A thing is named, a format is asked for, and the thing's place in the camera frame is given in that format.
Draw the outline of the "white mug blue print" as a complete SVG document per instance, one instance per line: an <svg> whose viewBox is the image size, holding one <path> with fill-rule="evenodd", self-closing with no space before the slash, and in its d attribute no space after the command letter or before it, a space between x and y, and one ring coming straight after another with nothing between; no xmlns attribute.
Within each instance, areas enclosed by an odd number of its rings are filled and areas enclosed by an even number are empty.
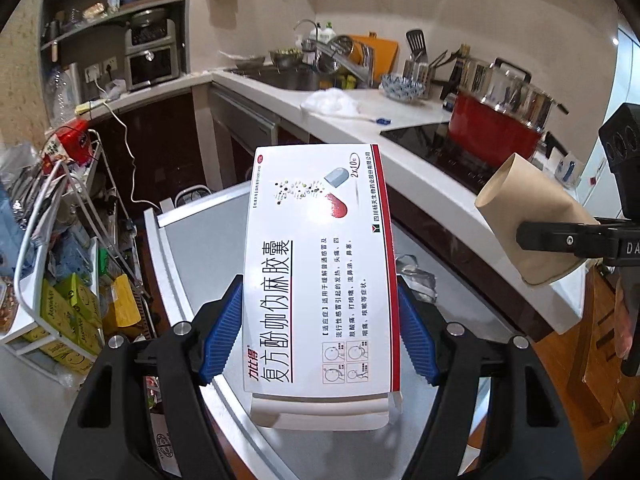
<svg viewBox="0 0 640 480"><path fill-rule="evenodd" d="M555 168L555 180L560 182L564 188L576 188L584 167L585 165L581 160L572 152L568 152L560 159L558 166Z"/></svg>

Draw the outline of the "blue patterned bowl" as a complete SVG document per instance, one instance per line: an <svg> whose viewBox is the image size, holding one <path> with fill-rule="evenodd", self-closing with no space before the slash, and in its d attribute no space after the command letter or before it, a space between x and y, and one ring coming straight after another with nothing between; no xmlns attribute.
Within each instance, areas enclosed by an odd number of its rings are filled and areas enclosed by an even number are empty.
<svg viewBox="0 0 640 480"><path fill-rule="evenodd" d="M386 98L405 103L419 99L425 90L422 82L396 74L383 75L380 88Z"/></svg>

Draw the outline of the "red instant noodle cup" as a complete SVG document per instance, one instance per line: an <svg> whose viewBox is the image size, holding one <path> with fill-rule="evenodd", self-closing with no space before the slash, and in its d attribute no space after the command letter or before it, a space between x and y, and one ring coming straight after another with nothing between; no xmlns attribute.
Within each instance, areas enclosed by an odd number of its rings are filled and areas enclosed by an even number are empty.
<svg viewBox="0 0 640 480"><path fill-rule="evenodd" d="M85 166L93 154L88 129L89 123L81 118L74 118L59 126L48 136L43 147L44 156L51 162L64 159Z"/></svg>

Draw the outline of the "red cooking pot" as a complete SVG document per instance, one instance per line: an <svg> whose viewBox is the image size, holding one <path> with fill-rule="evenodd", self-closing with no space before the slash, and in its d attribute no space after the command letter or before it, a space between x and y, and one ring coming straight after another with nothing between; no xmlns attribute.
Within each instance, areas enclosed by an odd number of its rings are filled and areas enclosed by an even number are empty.
<svg viewBox="0 0 640 480"><path fill-rule="evenodd" d="M528 159L540 140L536 130L466 93L458 94L449 121L448 136L460 148L492 168L500 167L512 154Z"/></svg>

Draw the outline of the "white medicine box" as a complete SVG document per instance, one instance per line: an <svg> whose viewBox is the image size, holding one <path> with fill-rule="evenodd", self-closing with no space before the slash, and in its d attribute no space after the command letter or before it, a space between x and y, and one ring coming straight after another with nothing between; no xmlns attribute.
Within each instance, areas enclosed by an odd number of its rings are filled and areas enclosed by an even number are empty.
<svg viewBox="0 0 640 480"><path fill-rule="evenodd" d="M393 230L376 145L256 152L241 335L259 426L377 430L400 409Z"/></svg>

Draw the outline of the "steel kitchen sink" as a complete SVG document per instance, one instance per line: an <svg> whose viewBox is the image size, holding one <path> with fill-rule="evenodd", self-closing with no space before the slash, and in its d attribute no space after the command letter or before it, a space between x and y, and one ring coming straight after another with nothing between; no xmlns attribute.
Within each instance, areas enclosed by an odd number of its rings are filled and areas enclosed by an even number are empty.
<svg viewBox="0 0 640 480"><path fill-rule="evenodd" d="M239 75L254 81L268 84L268 86L292 91L316 91L334 87L335 78L320 74L308 66L297 66L288 70L281 70L272 65L249 70L232 68L228 73Z"/></svg>

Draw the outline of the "yellow green tea boxes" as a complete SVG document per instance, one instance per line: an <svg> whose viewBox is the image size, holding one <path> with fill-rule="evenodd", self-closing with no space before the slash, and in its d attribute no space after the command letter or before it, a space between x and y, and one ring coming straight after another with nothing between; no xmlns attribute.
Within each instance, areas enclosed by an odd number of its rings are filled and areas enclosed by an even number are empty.
<svg viewBox="0 0 640 480"><path fill-rule="evenodd" d="M51 285L47 280L43 281L40 315L58 333L85 352L92 356L101 352L102 321L98 298L77 274L70 274L55 285ZM91 360L58 339L44 344L39 351L82 376L89 373L93 364Z"/></svg>

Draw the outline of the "large silver foil wrapper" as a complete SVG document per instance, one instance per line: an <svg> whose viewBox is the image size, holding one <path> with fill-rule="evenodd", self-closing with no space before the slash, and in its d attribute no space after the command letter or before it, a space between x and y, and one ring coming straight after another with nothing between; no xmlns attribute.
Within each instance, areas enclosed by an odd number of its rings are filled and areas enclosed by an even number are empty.
<svg viewBox="0 0 640 480"><path fill-rule="evenodd" d="M421 269L415 255L397 257L396 270L421 301L427 304L437 304L435 275Z"/></svg>

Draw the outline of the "steel utensil holder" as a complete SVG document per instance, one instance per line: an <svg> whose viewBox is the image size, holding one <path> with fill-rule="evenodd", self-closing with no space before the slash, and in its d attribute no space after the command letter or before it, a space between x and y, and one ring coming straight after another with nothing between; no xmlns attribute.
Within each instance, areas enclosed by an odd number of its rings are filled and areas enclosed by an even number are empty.
<svg viewBox="0 0 640 480"><path fill-rule="evenodd" d="M416 62L411 58L405 60L402 76L417 82L423 88L420 95L421 100L428 100L431 97L432 82L435 77L435 67L425 62Z"/></svg>

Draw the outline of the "large clear water bottle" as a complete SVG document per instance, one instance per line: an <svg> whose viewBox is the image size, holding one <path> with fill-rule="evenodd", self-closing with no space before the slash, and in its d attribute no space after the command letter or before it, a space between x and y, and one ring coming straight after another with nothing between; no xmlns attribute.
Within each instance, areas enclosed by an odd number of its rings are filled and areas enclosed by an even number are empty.
<svg viewBox="0 0 640 480"><path fill-rule="evenodd" d="M75 117L72 82L60 66L55 65L46 87L46 102L52 127L59 127Z"/></svg>

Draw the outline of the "chrome kitchen faucet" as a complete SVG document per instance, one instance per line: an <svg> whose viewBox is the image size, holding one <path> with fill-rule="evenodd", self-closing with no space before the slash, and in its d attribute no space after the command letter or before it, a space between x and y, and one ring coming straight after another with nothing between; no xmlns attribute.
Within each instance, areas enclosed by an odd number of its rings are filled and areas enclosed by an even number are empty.
<svg viewBox="0 0 640 480"><path fill-rule="evenodd" d="M312 26L311 35L299 37L300 50L306 64L325 75L335 75L342 70L354 76L364 88L376 86L375 50L372 47L347 35L322 39L320 25L313 20L300 20L294 25L294 29L305 24Z"/></svg>

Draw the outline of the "orange cutting board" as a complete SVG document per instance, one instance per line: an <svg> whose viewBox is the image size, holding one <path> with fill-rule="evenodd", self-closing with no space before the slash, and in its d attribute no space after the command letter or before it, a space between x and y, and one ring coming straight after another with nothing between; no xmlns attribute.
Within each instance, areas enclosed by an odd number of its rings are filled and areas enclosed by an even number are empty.
<svg viewBox="0 0 640 480"><path fill-rule="evenodd" d="M350 38L366 44L373 49L374 78L376 82L379 82L383 75L389 74L392 71L399 48L397 41L381 38L376 32L369 32L363 36L352 35Z"/></svg>

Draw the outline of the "grey wall shelf unit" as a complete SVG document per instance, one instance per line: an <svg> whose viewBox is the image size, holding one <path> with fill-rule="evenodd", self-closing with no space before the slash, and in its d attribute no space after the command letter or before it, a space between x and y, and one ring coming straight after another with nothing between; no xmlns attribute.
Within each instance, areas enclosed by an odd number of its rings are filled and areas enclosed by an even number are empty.
<svg viewBox="0 0 640 480"><path fill-rule="evenodd" d="M90 70L103 80L126 77L127 35L134 16L164 10L175 25L179 73L190 70L188 0L39 0L40 84L55 67L76 67L79 97L96 95Z"/></svg>

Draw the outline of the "black slotted spatula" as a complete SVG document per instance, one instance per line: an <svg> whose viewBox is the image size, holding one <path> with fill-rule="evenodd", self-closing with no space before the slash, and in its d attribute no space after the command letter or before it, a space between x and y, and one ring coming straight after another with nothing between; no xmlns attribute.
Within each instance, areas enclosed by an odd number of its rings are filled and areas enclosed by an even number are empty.
<svg viewBox="0 0 640 480"><path fill-rule="evenodd" d="M424 32L420 28L414 28L406 32L406 39L410 49L410 58L413 62L427 62L427 48Z"/></svg>

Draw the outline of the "brown paper cup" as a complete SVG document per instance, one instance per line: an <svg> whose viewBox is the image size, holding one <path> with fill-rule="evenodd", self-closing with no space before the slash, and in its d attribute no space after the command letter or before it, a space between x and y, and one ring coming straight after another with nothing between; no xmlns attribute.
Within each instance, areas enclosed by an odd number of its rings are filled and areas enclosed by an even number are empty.
<svg viewBox="0 0 640 480"><path fill-rule="evenodd" d="M488 180L475 207L529 286L555 282L584 262L572 252L542 249L560 226L598 222L558 182L519 154L511 155Z"/></svg>

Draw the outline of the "white cloth on counter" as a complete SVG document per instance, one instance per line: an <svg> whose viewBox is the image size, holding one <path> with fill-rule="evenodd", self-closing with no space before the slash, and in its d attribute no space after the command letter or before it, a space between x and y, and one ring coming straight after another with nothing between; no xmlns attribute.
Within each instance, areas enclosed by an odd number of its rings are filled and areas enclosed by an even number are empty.
<svg viewBox="0 0 640 480"><path fill-rule="evenodd" d="M322 116L355 118L360 115L359 103L337 88L311 93L299 107L306 113Z"/></svg>

